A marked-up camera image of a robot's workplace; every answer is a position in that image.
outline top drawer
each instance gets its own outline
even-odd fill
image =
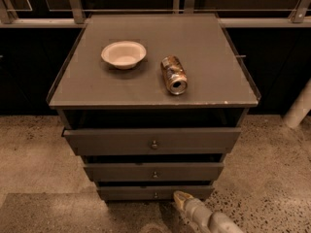
[[[143,128],[66,130],[76,155],[229,152],[240,128]]]

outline white bowl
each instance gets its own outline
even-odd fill
[[[146,56],[146,49],[136,42],[116,42],[108,45],[101,57],[107,63],[118,69],[130,69],[136,66]]]

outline white cylinder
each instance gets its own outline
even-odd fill
[[[290,128],[299,126],[304,117],[311,110],[311,79],[302,89],[289,111],[284,116],[284,122]]]

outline concrete floor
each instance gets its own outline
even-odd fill
[[[105,203],[57,116],[0,117],[0,232],[197,232],[172,202]],[[245,232],[311,232],[311,117],[247,116],[206,205]]]

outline soda can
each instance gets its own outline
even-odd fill
[[[166,88],[174,95],[183,94],[188,86],[185,70],[176,56],[170,55],[161,61],[161,71]]]

